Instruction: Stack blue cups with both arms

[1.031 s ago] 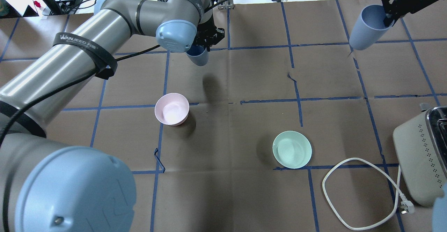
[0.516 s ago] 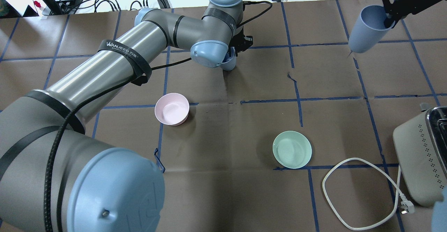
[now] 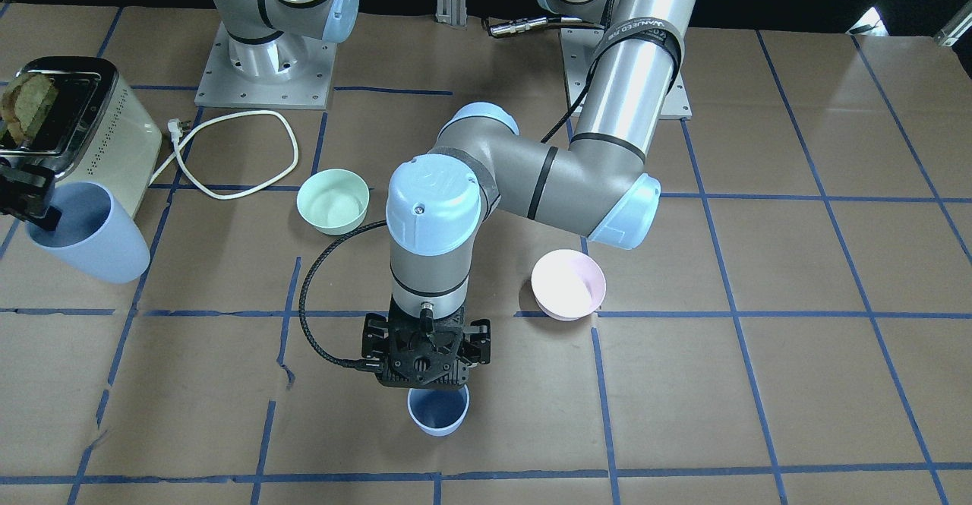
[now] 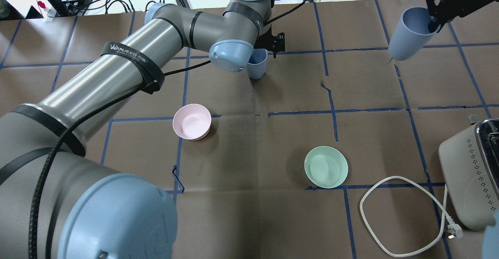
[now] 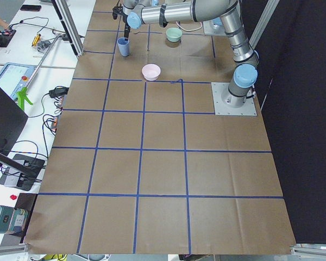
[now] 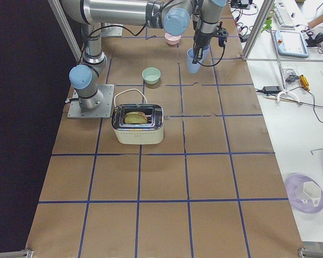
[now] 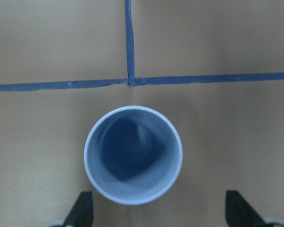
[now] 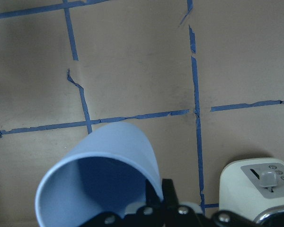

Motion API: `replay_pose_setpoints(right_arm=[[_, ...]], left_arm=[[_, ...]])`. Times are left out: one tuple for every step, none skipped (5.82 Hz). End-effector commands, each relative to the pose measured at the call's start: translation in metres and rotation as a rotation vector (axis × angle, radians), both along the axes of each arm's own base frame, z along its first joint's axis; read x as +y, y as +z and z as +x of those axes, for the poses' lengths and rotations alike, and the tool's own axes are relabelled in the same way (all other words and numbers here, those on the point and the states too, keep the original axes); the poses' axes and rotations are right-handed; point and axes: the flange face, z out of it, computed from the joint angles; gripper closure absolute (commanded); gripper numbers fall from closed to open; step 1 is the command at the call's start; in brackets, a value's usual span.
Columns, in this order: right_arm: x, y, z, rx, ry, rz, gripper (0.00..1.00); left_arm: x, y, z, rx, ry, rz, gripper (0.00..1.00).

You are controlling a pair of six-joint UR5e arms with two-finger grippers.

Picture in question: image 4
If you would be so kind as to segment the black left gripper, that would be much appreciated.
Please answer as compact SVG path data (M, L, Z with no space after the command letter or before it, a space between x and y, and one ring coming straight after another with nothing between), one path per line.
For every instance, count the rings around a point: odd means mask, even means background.
M274 35L272 25L268 25L266 28L267 30L256 39L253 49L266 49L276 59L278 53L286 51L286 34L279 32Z

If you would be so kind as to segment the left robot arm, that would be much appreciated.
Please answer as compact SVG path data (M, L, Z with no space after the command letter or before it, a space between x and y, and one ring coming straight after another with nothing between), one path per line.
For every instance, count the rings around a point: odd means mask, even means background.
M170 259L177 211L162 188L86 156L88 140L138 92L158 92L183 48L240 72L273 22L273 0L223 15L153 4L145 24L38 104L1 117L2 259Z

